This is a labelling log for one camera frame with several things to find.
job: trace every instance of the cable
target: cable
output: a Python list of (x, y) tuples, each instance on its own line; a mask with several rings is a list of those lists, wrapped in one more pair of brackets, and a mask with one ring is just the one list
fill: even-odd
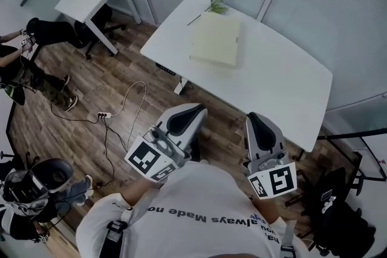
[(54, 114), (56, 117), (59, 117), (59, 118), (61, 118), (61, 119), (63, 119), (63, 120), (69, 120), (69, 121), (87, 121), (87, 122), (89, 122), (89, 123), (91, 123), (91, 124), (96, 124), (96, 123), (98, 123), (98, 121), (99, 121), (99, 115), (98, 115), (98, 117), (97, 117), (97, 120), (93, 123), (91, 120), (72, 120), (72, 119), (70, 119), (70, 118), (65, 118), (65, 117), (63, 117), (63, 116), (60, 116), (60, 115), (57, 115), (57, 114), (55, 114), (54, 113), (54, 111), (53, 111), (53, 102), (51, 102), (51, 113), (52, 114)]
[(49, 229), (47, 229), (47, 231), (50, 231), (52, 228), (54, 228), (57, 224), (59, 224), (62, 221), (63, 218), (65, 218), (70, 213), (70, 211), (71, 211), (71, 204), (68, 201), (63, 201), (63, 202), (66, 202), (68, 204), (68, 206), (69, 206), (69, 209), (68, 209), (67, 213), (64, 214), (63, 216), (61, 216), (60, 219), (58, 220), (58, 222), (56, 224), (52, 225)]
[(34, 239), (30, 239), (29, 237), (27, 237), (27, 238), (28, 238), (30, 241), (34, 242), (34, 243), (39, 243), (39, 242), (40, 242), (40, 235), (39, 235), (39, 233), (37, 233), (36, 228), (35, 228), (34, 224), (33, 224), (32, 221), (31, 221), (35, 216), (28, 216), (28, 215), (25, 213), (25, 211), (23, 211), (23, 209), (20, 208), (20, 207), (19, 207), (19, 210), (22, 211), (23, 214), (28, 218), (28, 223), (29, 223), (30, 226), (32, 227), (32, 229), (33, 229), (33, 231), (34, 231), (34, 234), (35, 234), (35, 237), (36, 237), (35, 240), (34, 240)]
[(111, 180), (108, 181), (105, 185), (100, 186), (100, 188), (101, 188), (101, 187), (105, 187), (105, 186), (109, 185), (111, 182), (113, 182), (113, 181), (114, 181), (114, 176), (115, 176), (115, 168), (114, 168), (114, 165), (113, 165), (113, 163), (111, 162), (110, 158), (108, 157), (108, 148), (106, 147), (106, 141), (107, 141), (107, 139), (108, 139), (108, 130), (109, 130), (109, 128), (108, 128), (106, 125), (105, 125), (105, 127), (106, 127), (106, 132), (105, 132), (105, 142), (104, 142), (104, 144), (103, 144), (103, 145), (105, 146), (105, 158), (110, 162), (111, 168), (112, 168), (112, 170), (113, 170), (113, 174), (112, 174)]
[(111, 132), (113, 132), (113, 133), (115, 133), (117, 136), (118, 136), (118, 138), (120, 139), (120, 142), (121, 142), (121, 145), (122, 145), (122, 147), (123, 147), (123, 149), (125, 150), (125, 152), (128, 152), (128, 150), (126, 149), (126, 147), (125, 147), (125, 142), (123, 141), (123, 138), (118, 134), (118, 133), (116, 133), (113, 129), (111, 129), (111, 127), (107, 124), (107, 122), (106, 122), (106, 119), (105, 118), (101, 118), (101, 122), (111, 131)]
[(129, 87), (128, 91), (127, 91), (126, 94), (125, 94), (125, 97), (124, 97), (124, 99), (123, 99), (123, 104), (122, 104), (121, 110), (120, 110), (118, 113), (113, 114), (113, 115), (111, 116), (111, 117), (117, 116), (117, 115), (119, 115), (119, 113), (122, 112), (123, 108), (125, 107), (126, 97), (128, 96), (129, 91), (132, 89), (132, 87), (133, 87), (134, 85), (136, 85), (136, 84), (138, 84), (138, 83), (142, 83), (142, 84), (145, 85), (145, 93), (144, 93), (144, 96), (143, 96), (143, 100), (141, 101), (140, 106), (138, 107), (138, 111), (137, 111), (137, 113), (136, 113), (136, 115), (135, 115), (135, 117), (134, 117), (134, 121), (133, 121), (133, 124), (132, 124), (131, 131), (130, 131), (130, 133), (129, 133), (128, 142), (126, 142), (126, 148), (125, 148), (125, 149), (128, 149), (128, 147), (129, 147), (129, 140), (130, 140), (130, 138), (131, 138), (131, 136), (132, 136), (132, 132), (133, 132), (133, 128), (134, 128), (134, 123), (135, 123), (135, 121), (136, 121), (136, 119), (137, 119), (137, 117), (138, 117), (138, 114), (139, 114), (140, 111), (141, 111), (141, 107), (143, 106), (143, 103), (144, 103), (144, 100), (145, 100), (145, 97), (146, 97), (146, 93), (147, 93), (147, 91), (148, 91), (148, 87), (146, 86), (145, 82), (138, 81), (138, 82), (133, 83), (133, 84), (131, 85), (131, 87)]
[(190, 83), (190, 87), (188, 88), (187, 86), (183, 86), (183, 78), (180, 77), (180, 82), (179, 82), (180, 86), (181, 86), (181, 90), (183, 91), (183, 89), (185, 89), (186, 91), (191, 91), (194, 89), (194, 86)]
[(129, 89), (128, 89), (128, 91), (126, 92), (126, 94), (125, 94), (125, 98), (123, 99), (123, 104), (122, 104), (122, 107), (121, 107), (121, 110), (118, 112), (118, 113), (116, 113), (116, 114), (113, 114), (111, 117), (113, 117), (113, 116), (117, 116), (117, 115), (119, 115), (119, 113), (121, 113), (122, 112), (122, 110), (123, 110), (123, 108), (125, 107), (125, 101), (126, 101), (126, 97), (128, 96), (128, 94), (129, 94), (129, 91), (132, 89), (132, 87), (134, 86), (134, 85), (136, 85), (136, 84), (138, 84), (138, 83), (142, 83), (142, 84), (144, 84), (145, 85), (145, 94), (144, 94), (144, 97), (143, 97), (143, 101), (141, 102), (141, 104), (140, 104), (140, 109), (141, 109), (141, 106), (142, 106), (142, 104), (143, 104), (143, 102), (144, 102), (144, 99), (145, 99), (145, 96), (146, 96), (146, 93), (147, 93), (147, 86), (146, 86), (146, 84), (145, 84), (145, 82), (142, 82), (142, 81), (138, 81), (138, 82), (135, 82), (135, 83), (133, 83), (132, 85), (131, 85), (131, 87), (129, 87)]

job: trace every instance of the sneaker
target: sneaker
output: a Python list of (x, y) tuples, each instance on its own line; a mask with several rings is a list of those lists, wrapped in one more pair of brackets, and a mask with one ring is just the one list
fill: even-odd
[(60, 92), (62, 92), (62, 91), (65, 89), (65, 87), (66, 87), (66, 85), (68, 84), (68, 82), (70, 82), (70, 76), (69, 76), (69, 75), (65, 76), (65, 77), (62, 79), (62, 82), (63, 82), (63, 87), (62, 87), (62, 89), (60, 90)]
[(78, 103), (78, 96), (75, 95), (74, 97), (71, 97), (70, 104), (68, 105), (68, 107), (65, 110), (65, 112), (70, 111), (73, 107), (75, 107), (77, 105), (77, 103)]
[[(94, 189), (93, 189), (93, 178), (91, 177), (91, 175), (87, 174), (85, 176), (85, 178), (88, 178), (90, 180), (90, 186), (89, 188), (87, 188), (87, 191), (84, 193), (85, 195), (85, 201), (87, 199), (89, 199), (93, 194), (94, 194)], [(79, 207), (85, 205), (85, 202), (77, 202), (76, 205), (78, 205)]]

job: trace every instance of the white t-shirt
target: white t-shirt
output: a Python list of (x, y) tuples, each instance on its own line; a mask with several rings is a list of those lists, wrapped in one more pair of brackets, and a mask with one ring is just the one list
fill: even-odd
[[(130, 206), (121, 194), (97, 203), (80, 223), (77, 246), (82, 258), (99, 257), (108, 229)], [(130, 227), (129, 257), (205, 258), (253, 254), (278, 258), (286, 224), (269, 225), (227, 172), (208, 164), (187, 163), (169, 175), (147, 212)], [(297, 257), (306, 246), (293, 239)]]

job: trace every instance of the power strip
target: power strip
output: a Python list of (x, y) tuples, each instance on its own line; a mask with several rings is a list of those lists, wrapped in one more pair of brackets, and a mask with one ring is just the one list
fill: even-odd
[(109, 112), (98, 112), (98, 117), (111, 118), (111, 113), (109, 113)]

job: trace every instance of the desk leg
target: desk leg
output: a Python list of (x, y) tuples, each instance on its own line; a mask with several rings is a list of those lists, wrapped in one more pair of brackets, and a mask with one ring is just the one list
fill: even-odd
[(105, 37), (105, 35), (98, 29), (97, 26), (94, 25), (94, 23), (91, 21), (91, 20), (86, 20), (85, 21), (85, 24), (87, 25), (87, 27), (90, 28), (90, 30), (98, 37), (98, 39), (101, 40), (101, 42), (103, 42), (103, 44), (105, 44), (107, 46), (107, 48), (113, 53), (113, 54), (117, 54), (118, 51), (117, 49), (114, 47), (114, 45), (108, 40), (108, 38)]
[(187, 82), (188, 82), (188, 80), (185, 77), (181, 77), (179, 84), (175, 88), (175, 94), (180, 95), (180, 93), (182, 92), (182, 90), (186, 86)]
[(130, 9), (132, 10), (133, 18), (135, 22), (140, 24), (141, 23), (140, 15), (138, 15), (138, 12), (137, 12), (137, 9), (135, 8), (133, 0), (126, 0), (126, 1), (128, 2)]

